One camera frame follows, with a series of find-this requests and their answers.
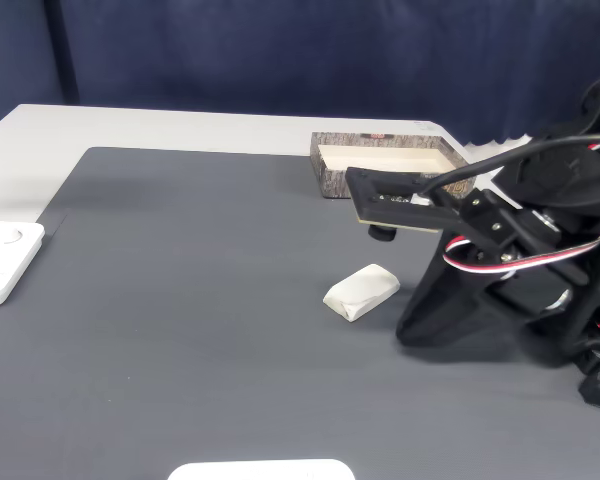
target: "white base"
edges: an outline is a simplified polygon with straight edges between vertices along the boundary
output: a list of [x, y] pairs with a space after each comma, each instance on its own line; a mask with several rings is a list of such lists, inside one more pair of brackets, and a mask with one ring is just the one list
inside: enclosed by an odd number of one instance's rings
[[189, 463], [168, 480], [355, 480], [338, 460]]
[[40, 250], [43, 236], [37, 223], [0, 222], [0, 305]]

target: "dark blue backdrop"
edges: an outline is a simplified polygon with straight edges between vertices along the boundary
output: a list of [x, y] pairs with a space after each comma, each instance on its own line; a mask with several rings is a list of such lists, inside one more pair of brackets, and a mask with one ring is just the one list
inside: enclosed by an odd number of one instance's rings
[[479, 144], [569, 119], [600, 77], [600, 0], [0, 0], [0, 17], [0, 118], [69, 102], [427, 119]]

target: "white object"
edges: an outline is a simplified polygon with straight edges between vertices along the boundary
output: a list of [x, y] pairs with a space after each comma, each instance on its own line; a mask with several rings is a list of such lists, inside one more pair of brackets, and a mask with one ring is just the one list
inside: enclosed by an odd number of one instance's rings
[[338, 460], [189, 463], [168, 480], [355, 480]]
[[472, 162], [431, 122], [20, 105], [0, 122], [0, 220], [35, 222], [91, 147], [306, 156], [313, 132], [440, 135]]
[[318, 150], [329, 170], [346, 170], [348, 167], [401, 173], [445, 173], [453, 170], [453, 164], [436, 148], [318, 145]]
[[336, 313], [353, 322], [380, 305], [400, 289], [400, 282], [391, 272], [371, 264], [336, 283], [324, 297]]
[[38, 253], [43, 236], [37, 223], [0, 222], [0, 304]]

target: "dark gray mat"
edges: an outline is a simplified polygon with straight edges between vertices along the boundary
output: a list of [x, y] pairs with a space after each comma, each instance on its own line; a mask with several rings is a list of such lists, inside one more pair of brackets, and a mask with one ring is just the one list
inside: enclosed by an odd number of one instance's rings
[[[0, 307], [0, 479], [318, 457], [359, 480], [600, 480], [574, 368], [496, 333], [460, 363], [398, 348], [437, 237], [373, 241], [307, 158], [92, 149], [41, 221]], [[404, 288], [349, 324], [322, 297], [370, 263]]]

